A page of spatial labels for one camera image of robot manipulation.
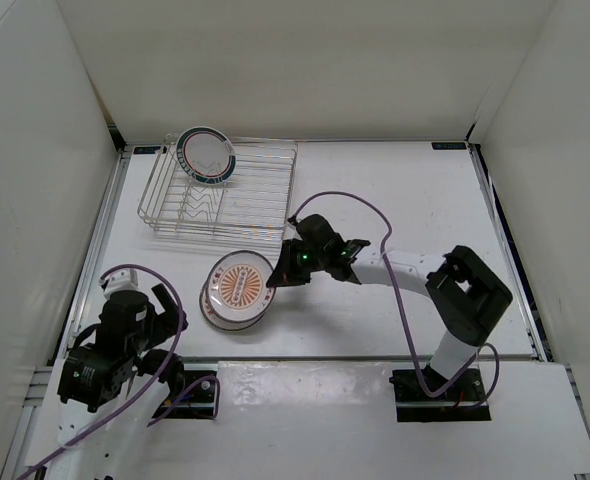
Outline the orange sunburst plate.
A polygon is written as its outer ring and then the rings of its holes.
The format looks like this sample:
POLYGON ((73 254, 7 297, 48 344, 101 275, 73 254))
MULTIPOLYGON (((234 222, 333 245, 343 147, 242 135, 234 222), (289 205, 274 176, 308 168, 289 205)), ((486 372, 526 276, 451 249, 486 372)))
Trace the orange sunburst plate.
POLYGON ((250 329, 265 316, 271 305, 266 306, 260 314, 250 320, 230 321, 220 317, 207 301, 208 282, 205 281, 199 293, 199 307, 203 318, 214 328, 225 332, 240 332, 250 329))
POLYGON ((266 286, 271 273, 271 263, 259 253, 229 253, 214 264, 207 276, 206 302, 226 322, 254 321, 265 314, 275 297, 275 289, 266 286))

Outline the green rimmed plate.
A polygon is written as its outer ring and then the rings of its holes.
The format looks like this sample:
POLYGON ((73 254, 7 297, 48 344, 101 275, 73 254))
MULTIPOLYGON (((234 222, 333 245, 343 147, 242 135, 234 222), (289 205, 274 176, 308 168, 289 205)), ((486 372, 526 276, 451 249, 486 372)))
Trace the green rimmed plate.
POLYGON ((176 142, 179 167, 201 184, 216 185, 227 181, 235 170, 236 160, 230 140, 211 127, 189 128, 176 142))

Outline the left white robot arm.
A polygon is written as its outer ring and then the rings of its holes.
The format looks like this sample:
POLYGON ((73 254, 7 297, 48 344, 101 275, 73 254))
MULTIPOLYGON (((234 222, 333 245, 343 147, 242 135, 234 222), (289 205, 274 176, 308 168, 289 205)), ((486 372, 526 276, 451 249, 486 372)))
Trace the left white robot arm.
POLYGON ((164 284, 146 295, 111 277, 96 323, 84 329, 61 371, 58 443, 51 479, 128 479, 132 458, 164 400, 185 387, 180 356, 162 349, 187 327, 164 284))

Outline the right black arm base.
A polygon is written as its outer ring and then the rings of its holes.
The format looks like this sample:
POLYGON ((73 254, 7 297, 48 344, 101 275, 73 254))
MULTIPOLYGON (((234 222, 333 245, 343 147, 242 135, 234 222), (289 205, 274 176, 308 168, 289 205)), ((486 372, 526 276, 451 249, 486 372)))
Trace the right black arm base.
POLYGON ((389 383, 394 389, 399 423, 487 422, 491 420, 487 402, 481 403, 486 388, 479 368, 468 368, 438 397, 422 389, 414 369, 393 370, 389 383))

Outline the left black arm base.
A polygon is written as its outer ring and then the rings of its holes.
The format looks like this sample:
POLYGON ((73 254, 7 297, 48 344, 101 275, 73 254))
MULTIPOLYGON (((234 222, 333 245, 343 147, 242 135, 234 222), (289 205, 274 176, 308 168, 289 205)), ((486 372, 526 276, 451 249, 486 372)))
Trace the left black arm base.
POLYGON ((149 426, 158 421, 215 420, 219 413, 221 386, 214 368, 189 368, 183 379, 157 407, 149 426))

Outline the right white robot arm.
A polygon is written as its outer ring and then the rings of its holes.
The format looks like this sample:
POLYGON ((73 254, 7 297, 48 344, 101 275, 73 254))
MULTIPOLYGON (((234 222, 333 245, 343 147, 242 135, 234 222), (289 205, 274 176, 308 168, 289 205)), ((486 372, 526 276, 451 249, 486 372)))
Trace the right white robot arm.
POLYGON ((314 272, 326 272, 340 282, 389 286, 397 300, 403 291, 429 298, 446 332, 418 381, 429 397, 451 397, 513 301, 506 284, 467 246, 442 256, 412 254, 345 240, 319 214, 291 222, 296 236, 282 242, 266 286, 306 285, 314 272))

